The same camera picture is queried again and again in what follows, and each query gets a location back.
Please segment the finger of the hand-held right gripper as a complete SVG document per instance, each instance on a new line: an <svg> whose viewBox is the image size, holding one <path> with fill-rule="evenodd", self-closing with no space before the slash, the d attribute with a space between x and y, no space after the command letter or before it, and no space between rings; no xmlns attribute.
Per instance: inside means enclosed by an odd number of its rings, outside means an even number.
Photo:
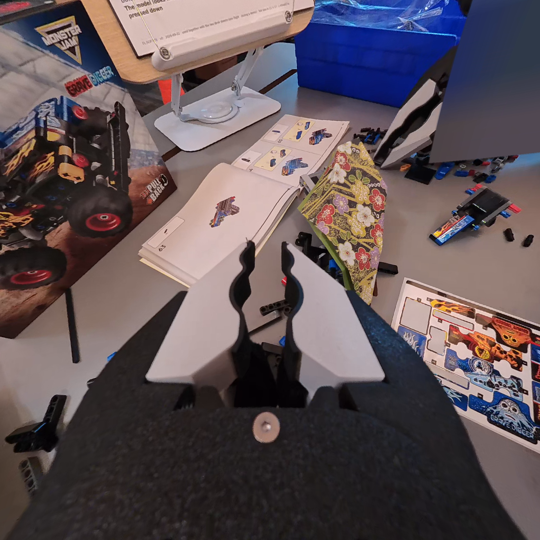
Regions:
<svg viewBox="0 0 540 540"><path fill-rule="evenodd" d="M400 145L410 132L413 132L420 127L427 120L431 111L441 111L442 103L438 102L441 96L442 91L438 89L436 82L429 79L425 82L422 88L416 92L414 97L411 98L406 105L403 105L400 108L399 111L406 111L407 113L413 111L419 112L413 116L413 120L409 120L409 124L406 125L406 130L404 130L402 136L395 141L393 147Z"/></svg>
<svg viewBox="0 0 540 540"><path fill-rule="evenodd" d="M433 143L433 136L437 128L440 111L431 111L427 120L420 127L410 132L400 145L393 147L395 141L406 130L409 120L413 120L413 116L418 112L397 112L375 152L375 164L379 165L381 169L393 166L415 151L422 150Z"/></svg>

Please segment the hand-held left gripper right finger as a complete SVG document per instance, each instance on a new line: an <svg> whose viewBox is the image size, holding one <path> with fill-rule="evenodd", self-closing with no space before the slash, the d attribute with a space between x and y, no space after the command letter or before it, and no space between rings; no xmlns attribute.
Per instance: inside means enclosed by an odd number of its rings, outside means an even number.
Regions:
<svg viewBox="0 0 540 540"><path fill-rule="evenodd" d="M305 406L321 387L385 375L347 291L293 245L281 245L291 311L281 360L281 406Z"/></svg>

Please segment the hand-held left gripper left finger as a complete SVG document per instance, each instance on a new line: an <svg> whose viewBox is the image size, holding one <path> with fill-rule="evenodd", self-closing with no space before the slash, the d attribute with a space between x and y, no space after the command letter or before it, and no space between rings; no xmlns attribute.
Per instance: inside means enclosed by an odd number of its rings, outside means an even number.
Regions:
<svg viewBox="0 0 540 540"><path fill-rule="evenodd" d="M242 242L186 293L146 373L151 383L186 384L197 397L228 400L234 381L247 373L254 343L243 306L255 244Z"/></svg>

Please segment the black blue lego assembly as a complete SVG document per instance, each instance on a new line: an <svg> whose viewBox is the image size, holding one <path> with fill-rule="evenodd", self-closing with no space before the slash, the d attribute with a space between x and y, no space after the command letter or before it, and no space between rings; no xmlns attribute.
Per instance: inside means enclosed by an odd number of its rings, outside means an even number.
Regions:
<svg viewBox="0 0 540 540"><path fill-rule="evenodd" d="M467 229L492 226L498 216L509 218L522 210L511 200L488 187L476 185L466 191L469 197L452 211L452 217L429 235L438 246L446 244Z"/></svg>

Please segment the pile of small lego pieces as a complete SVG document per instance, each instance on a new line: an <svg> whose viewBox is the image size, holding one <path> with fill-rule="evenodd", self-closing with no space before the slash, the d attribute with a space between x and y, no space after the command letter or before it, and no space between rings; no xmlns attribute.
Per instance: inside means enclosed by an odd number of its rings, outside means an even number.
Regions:
<svg viewBox="0 0 540 540"><path fill-rule="evenodd" d="M362 143L367 145L367 152L374 154L376 152L375 145L382 142L387 130L381 128L365 127L353 134L353 143ZM475 159L472 161L446 161L436 166L429 164L429 154L427 151L418 151L401 161L400 172L404 173L407 179L414 180L420 184L429 185L433 179L442 180L449 174L458 178L468 178L476 184L491 184L495 181L496 175L504 168L506 164L513 163L519 156L509 155L487 159ZM360 172L360 169L355 173L364 184L369 184L374 181L383 185L380 171L375 167L368 167L366 172Z"/></svg>

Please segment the long black lego axle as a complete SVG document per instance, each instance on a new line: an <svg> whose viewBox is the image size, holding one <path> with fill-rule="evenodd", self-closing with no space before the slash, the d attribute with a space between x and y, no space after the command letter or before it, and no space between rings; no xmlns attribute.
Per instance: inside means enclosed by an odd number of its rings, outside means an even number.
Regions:
<svg viewBox="0 0 540 540"><path fill-rule="evenodd" d="M79 349L79 341L78 341L75 305L73 303L73 295L72 295L71 288L68 288L65 291L64 297L65 297L65 305L66 305L67 325L68 325L68 331L69 331L71 359L74 364L78 364L80 362L80 349Z"/></svg>

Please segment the black lego angle connector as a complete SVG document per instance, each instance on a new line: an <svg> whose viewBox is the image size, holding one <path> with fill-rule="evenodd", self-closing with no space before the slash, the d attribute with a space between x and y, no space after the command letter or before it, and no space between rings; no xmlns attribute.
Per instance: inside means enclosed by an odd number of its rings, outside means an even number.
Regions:
<svg viewBox="0 0 540 540"><path fill-rule="evenodd" d="M19 427L5 437L13 445L14 453L46 451L58 443L57 427L67 400L66 395L53 395L40 422Z"/></svg>

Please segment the grey lego beam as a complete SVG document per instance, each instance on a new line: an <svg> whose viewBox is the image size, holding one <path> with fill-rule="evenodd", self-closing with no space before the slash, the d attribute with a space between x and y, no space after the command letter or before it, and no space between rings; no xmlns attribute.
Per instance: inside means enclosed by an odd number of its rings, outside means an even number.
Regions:
<svg viewBox="0 0 540 540"><path fill-rule="evenodd" d="M19 463L18 470L22 476L26 492L32 498L37 493L43 478L43 470L39 458L29 456L23 459Z"/></svg>

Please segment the lego set box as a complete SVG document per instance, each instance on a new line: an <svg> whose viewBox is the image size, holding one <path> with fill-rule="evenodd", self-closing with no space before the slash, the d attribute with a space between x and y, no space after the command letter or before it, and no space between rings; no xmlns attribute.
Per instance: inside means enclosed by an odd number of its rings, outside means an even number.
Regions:
<svg viewBox="0 0 540 540"><path fill-rule="evenodd" d="M1 25L1 337L175 190L81 2Z"/></svg>

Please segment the blue plastic bin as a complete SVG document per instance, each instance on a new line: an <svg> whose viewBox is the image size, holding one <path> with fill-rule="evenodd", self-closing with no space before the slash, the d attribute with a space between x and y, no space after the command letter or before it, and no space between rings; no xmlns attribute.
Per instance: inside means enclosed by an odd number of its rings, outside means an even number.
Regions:
<svg viewBox="0 0 540 540"><path fill-rule="evenodd" d="M457 45L461 35L311 20L295 37L298 83L312 90L399 107L425 71Z"/></svg>

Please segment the clear plastic bag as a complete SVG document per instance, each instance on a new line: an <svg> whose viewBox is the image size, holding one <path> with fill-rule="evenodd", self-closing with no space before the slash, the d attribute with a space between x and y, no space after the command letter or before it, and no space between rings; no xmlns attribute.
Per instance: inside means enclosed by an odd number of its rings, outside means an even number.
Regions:
<svg viewBox="0 0 540 540"><path fill-rule="evenodd" d="M312 23L459 36L472 1L315 1Z"/></svg>

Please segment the floral patterned paper sheet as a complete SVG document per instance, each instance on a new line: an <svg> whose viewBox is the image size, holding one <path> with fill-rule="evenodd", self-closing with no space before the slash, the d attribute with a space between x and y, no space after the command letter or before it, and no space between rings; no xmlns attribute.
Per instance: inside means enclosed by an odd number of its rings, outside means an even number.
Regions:
<svg viewBox="0 0 540 540"><path fill-rule="evenodd" d="M368 305L380 263L387 185L361 142L339 145L299 206L342 272L344 286Z"/></svg>

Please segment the colourful sticker sheet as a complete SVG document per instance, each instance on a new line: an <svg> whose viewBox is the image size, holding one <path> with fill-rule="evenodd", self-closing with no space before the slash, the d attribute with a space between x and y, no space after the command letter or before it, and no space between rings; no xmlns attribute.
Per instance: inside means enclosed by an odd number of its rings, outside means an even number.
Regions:
<svg viewBox="0 0 540 540"><path fill-rule="evenodd" d="M404 278L392 327L459 415L539 453L539 324Z"/></svg>

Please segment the instruction booklet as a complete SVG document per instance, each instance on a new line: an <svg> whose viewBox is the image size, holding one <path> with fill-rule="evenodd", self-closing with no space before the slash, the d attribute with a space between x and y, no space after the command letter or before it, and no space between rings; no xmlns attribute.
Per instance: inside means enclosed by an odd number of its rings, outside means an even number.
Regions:
<svg viewBox="0 0 540 540"><path fill-rule="evenodd" d="M147 240L142 263L191 287L247 241L265 244L348 131L347 120L284 115L232 164L215 166L183 208Z"/></svg>

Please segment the printed instruction sheet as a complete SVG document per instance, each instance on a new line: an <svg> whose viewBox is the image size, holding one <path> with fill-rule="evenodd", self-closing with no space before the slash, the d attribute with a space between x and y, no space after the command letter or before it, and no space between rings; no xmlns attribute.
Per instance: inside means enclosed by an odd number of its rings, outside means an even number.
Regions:
<svg viewBox="0 0 540 540"><path fill-rule="evenodd" d="M195 41L225 44L252 33L283 31L312 1L109 1L138 58Z"/></svg>

